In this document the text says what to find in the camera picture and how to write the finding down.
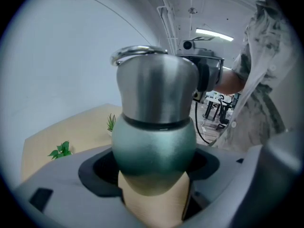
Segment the camouflage jacket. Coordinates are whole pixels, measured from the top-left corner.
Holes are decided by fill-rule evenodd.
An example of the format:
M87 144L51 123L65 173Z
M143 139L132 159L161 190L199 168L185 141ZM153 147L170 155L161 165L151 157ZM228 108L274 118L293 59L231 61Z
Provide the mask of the camouflage jacket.
M213 147L245 152L285 130L269 93L298 62L297 37L278 9L265 0L256 3L244 46L232 66L246 84L228 126Z

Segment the potted plant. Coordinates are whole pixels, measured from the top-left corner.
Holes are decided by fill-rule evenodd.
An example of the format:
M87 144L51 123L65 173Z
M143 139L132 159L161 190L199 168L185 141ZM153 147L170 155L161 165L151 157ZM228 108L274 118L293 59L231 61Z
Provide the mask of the potted plant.
M63 156L71 155L72 152L68 150L69 141L63 142L61 145L57 146L56 150L53 150L48 156L53 156L52 159L58 159Z
M110 114L110 115L108 116L108 122L107 122L107 125L108 125L107 131L108 131L108 134L109 134L110 136L112 136L112 130L113 130L113 127L114 127L115 122L116 122L116 117L115 117L115 115L112 116L112 114Z

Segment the kettle handle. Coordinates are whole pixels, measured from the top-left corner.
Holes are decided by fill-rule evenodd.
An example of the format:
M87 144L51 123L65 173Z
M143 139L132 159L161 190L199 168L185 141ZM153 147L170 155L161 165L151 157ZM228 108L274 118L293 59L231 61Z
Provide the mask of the kettle handle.
M155 46L130 46L114 52L111 55L110 60L113 66L118 66L122 63L122 61L119 61L119 59L144 54L168 54L168 51Z

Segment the black cable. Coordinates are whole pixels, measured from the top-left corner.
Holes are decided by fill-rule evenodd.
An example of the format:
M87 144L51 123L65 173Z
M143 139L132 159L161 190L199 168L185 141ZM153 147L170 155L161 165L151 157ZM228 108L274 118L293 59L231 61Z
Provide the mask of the black cable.
M198 103L195 102L195 126L196 126L196 130L198 131L198 134L199 136L201 137L201 139L207 143L207 144L210 144L209 142L207 142L203 136L200 134L200 131L199 131L199 127L198 127Z

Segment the stainless steel kettle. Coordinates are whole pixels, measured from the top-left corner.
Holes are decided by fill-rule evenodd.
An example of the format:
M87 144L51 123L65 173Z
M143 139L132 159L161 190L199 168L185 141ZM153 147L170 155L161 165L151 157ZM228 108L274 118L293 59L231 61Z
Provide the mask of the stainless steel kettle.
M118 66L123 106L112 132L114 157L136 192L162 194L185 172L195 152L189 113L198 70L189 60L152 46L123 48L111 62Z

